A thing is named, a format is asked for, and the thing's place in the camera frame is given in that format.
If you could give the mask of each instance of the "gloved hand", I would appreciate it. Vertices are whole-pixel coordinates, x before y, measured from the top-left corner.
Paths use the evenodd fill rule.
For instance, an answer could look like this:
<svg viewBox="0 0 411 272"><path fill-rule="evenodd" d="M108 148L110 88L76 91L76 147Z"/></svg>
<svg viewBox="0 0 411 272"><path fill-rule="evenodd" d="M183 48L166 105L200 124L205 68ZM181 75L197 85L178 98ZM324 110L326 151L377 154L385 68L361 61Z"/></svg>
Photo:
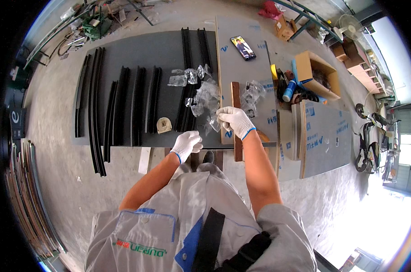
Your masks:
<svg viewBox="0 0 411 272"><path fill-rule="evenodd" d="M171 152L179 157L180 164L182 164L187 160L190 153L198 153L203 148L203 145L200 144L202 141L199 131L186 131L177 137Z"/></svg>
<svg viewBox="0 0 411 272"><path fill-rule="evenodd" d="M248 132L256 129L246 113L236 107L220 108L216 114L218 115L218 123L222 123L227 131L233 130L235 135L242 140L248 135Z"/></svg>

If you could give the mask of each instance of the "blue spray can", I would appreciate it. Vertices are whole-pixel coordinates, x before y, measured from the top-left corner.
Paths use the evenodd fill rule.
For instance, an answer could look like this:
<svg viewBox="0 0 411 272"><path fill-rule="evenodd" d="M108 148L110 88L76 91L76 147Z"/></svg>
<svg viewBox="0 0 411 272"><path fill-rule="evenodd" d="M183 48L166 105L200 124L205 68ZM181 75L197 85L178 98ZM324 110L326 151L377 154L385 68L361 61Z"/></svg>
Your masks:
<svg viewBox="0 0 411 272"><path fill-rule="evenodd" d="M290 99L293 96L293 92L296 89L296 82L294 80L289 81L289 85L287 85L287 89L285 89L283 94L283 100L285 102L290 102Z"/></svg>

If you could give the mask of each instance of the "red plastic bag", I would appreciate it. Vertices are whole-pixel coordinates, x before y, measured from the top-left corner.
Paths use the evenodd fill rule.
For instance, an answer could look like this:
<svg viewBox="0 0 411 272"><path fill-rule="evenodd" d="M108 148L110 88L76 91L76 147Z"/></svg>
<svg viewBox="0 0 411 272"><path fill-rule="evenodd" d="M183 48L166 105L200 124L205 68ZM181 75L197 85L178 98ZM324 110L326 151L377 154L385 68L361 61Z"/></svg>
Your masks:
<svg viewBox="0 0 411 272"><path fill-rule="evenodd" d="M273 1L266 1L264 4L264 8L259 11L259 15L264 16L266 18L279 20L283 13L279 11L276 6L275 2Z"/></svg>

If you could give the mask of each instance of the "forearm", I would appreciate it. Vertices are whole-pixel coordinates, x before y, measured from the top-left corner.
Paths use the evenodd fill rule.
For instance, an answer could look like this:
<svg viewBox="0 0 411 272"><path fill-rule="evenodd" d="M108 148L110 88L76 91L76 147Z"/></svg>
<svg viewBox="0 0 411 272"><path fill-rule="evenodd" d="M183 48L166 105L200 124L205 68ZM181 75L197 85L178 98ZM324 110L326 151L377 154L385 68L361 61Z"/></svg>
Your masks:
<svg viewBox="0 0 411 272"><path fill-rule="evenodd" d="M138 209L168 184L178 166L180 166L179 158L175 153L170 152L156 167L133 185L119 205L119 209Z"/></svg>
<svg viewBox="0 0 411 272"><path fill-rule="evenodd" d="M280 203L278 178L266 152L263 149L257 131L252 130L243 139L245 153L246 185L255 216L267 204Z"/></svg>

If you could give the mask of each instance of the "phone screen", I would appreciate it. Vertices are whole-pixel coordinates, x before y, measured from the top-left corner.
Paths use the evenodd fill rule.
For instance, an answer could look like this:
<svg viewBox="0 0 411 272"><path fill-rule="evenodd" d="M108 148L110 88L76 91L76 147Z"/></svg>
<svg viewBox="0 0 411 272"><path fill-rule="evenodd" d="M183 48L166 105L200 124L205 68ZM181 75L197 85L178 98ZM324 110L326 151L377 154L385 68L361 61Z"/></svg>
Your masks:
<svg viewBox="0 0 411 272"><path fill-rule="evenodd" d="M242 36L230 38L230 41L233 43L235 48L237 48L237 50L240 52L240 54L246 61L256 57L251 47L249 47L248 43L243 39Z"/></svg>

